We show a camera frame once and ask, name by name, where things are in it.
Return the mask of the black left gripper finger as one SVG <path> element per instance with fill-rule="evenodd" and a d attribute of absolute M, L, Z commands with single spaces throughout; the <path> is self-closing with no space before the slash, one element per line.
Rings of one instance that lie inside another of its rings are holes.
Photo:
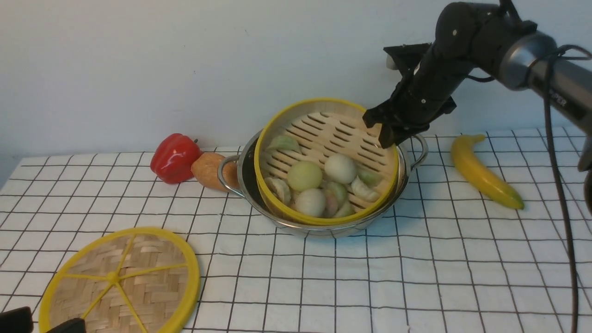
<path fill-rule="evenodd" d="M 15 308 L 0 314 L 1 333 L 31 333 L 34 328 L 30 307 Z M 86 323 L 82 318 L 67 320 L 48 333 L 86 333 Z"/>

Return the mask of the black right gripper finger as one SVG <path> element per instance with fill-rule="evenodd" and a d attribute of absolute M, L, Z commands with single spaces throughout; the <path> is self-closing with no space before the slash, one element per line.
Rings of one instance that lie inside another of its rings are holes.
<path fill-rule="evenodd" d="M 417 134 L 417 129 L 400 120 L 392 103 L 381 103 L 368 108 L 362 120 L 366 127 L 379 126 L 378 141 L 383 149 L 398 146 Z"/>

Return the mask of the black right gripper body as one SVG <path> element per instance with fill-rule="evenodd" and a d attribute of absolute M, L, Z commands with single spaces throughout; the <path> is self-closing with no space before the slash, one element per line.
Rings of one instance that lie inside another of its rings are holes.
<path fill-rule="evenodd" d="M 415 70 L 402 77 L 389 102 L 408 126 L 427 127 L 448 112 L 441 109 L 474 68 L 463 55 L 450 57 L 432 44 Z"/>

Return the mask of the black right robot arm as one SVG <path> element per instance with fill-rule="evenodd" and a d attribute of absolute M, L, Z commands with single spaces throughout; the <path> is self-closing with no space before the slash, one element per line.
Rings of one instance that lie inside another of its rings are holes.
<path fill-rule="evenodd" d="M 379 125 L 383 148 L 427 131 L 449 114 L 453 92 L 473 69 L 487 73 L 477 82 L 501 83 L 512 91 L 531 89 L 586 135 L 578 168 L 591 170 L 592 74 L 565 57 L 568 46 L 522 20 L 510 0 L 498 5 L 448 4 L 438 17 L 432 43 L 385 47 L 402 74 L 389 99 L 366 110 L 366 127 Z"/>

